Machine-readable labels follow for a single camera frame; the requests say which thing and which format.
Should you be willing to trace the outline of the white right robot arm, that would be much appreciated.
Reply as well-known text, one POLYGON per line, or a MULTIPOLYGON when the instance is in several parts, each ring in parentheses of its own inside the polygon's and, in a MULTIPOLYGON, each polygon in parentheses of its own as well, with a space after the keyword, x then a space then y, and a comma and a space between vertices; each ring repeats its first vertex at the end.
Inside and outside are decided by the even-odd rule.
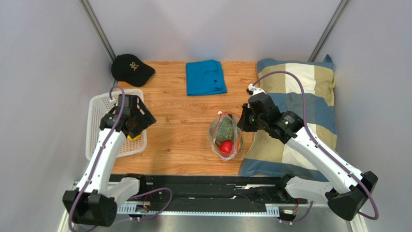
POLYGON ((353 167, 312 133, 304 120, 292 111, 280 112, 272 98, 254 84, 246 89, 250 95, 242 105, 237 126, 244 132, 265 131, 305 157, 327 181, 312 181, 286 174, 277 183, 280 193, 294 199, 325 203, 340 218, 351 221, 370 201, 378 182, 372 171, 353 167))

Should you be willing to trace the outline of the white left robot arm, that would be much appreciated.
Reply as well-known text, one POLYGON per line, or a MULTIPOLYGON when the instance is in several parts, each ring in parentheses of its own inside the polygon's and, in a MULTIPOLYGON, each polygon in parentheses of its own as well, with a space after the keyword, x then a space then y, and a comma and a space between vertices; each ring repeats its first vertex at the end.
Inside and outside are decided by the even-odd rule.
POLYGON ((108 187, 115 160, 128 139, 141 135, 156 122, 138 95, 120 94, 117 102, 100 120, 99 137, 89 165, 74 190, 67 190, 62 201, 69 223, 109 227, 117 209, 147 189, 143 174, 126 174, 108 187))

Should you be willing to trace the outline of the clear zip top bag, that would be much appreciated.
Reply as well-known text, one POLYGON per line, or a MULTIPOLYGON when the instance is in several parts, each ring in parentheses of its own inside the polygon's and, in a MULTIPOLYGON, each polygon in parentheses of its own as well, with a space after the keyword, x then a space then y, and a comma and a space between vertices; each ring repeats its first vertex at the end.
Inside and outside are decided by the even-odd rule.
POLYGON ((240 155, 243 149, 242 131, 237 126, 240 117, 231 112, 218 112, 208 128, 211 149, 223 161, 229 161, 240 155))

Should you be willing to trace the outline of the yellow fake pear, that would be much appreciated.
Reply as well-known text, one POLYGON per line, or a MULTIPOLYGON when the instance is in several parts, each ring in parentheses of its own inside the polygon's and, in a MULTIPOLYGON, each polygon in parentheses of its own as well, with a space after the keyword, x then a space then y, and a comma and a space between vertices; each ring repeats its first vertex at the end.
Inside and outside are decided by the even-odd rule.
POLYGON ((129 141, 136 141, 136 140, 139 140, 141 138, 141 136, 142 136, 141 133, 139 133, 139 134, 129 133, 128 136, 127 136, 127 139, 129 141))

